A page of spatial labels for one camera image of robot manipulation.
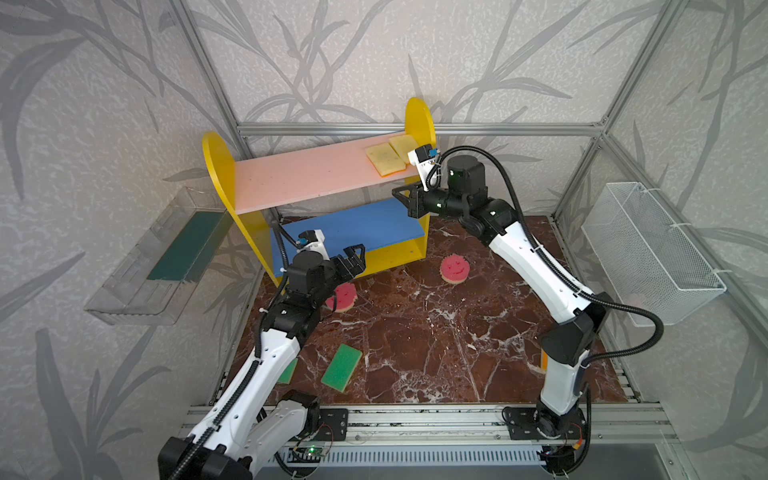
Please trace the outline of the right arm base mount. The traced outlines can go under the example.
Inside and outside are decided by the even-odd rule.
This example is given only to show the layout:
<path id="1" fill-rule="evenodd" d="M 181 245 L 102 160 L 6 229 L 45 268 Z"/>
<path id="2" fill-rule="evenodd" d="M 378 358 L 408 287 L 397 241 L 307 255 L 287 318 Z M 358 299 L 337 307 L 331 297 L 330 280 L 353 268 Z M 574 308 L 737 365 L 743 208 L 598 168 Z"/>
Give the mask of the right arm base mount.
<path id="1" fill-rule="evenodd" d="M 501 416 L 511 440 L 578 440 L 583 436 L 580 428 L 586 421 L 578 406 L 558 415 L 540 403 L 535 407 L 505 406 Z"/>

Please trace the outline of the green sponge under arm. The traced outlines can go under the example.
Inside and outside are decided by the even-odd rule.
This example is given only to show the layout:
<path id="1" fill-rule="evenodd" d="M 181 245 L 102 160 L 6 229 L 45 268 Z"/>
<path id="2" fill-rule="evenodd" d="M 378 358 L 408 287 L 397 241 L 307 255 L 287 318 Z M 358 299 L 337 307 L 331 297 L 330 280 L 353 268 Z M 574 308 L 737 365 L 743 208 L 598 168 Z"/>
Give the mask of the green sponge under arm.
<path id="1" fill-rule="evenodd" d="M 279 378 L 277 380 L 277 383 L 278 384 L 284 384 L 284 385 L 290 384 L 292 379 L 293 379 L 295 370 L 297 368 L 297 364 L 298 364 L 298 358 L 294 358 L 287 365 L 287 367 L 284 369 L 284 371 L 281 373 L 281 375 L 279 376 Z"/>

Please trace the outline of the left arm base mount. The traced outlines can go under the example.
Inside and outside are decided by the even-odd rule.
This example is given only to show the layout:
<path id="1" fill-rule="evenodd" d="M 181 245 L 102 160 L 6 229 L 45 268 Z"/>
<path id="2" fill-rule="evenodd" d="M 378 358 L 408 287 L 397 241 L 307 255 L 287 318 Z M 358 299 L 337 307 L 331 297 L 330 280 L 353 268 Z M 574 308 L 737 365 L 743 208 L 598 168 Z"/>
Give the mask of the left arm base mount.
<path id="1" fill-rule="evenodd" d="M 326 408 L 319 410 L 318 420 L 314 423 L 317 427 L 311 434 L 301 433 L 290 439 L 290 442 L 314 441 L 336 442 L 345 441 L 349 426 L 349 410 L 347 408 Z"/>

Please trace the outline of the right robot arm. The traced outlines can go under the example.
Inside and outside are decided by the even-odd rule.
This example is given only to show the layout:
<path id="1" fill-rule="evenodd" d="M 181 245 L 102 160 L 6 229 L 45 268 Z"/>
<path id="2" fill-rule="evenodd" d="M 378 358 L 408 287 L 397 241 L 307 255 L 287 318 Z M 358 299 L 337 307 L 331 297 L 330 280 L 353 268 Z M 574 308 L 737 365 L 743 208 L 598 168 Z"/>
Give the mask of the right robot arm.
<path id="1" fill-rule="evenodd" d="M 507 262 L 527 282 L 556 322 L 541 338 L 547 359 L 539 416 L 555 421 L 571 413 L 581 393 L 582 362 L 589 356 L 605 309 L 583 297 L 574 278 L 548 251 L 526 235 L 524 221 L 503 199 L 488 196 L 485 166 L 470 155 L 448 160 L 447 186 L 438 184 L 437 150 L 424 145 L 407 154 L 420 183 L 396 188 L 393 196 L 420 218 L 436 214 L 455 218 L 482 244 Z"/>

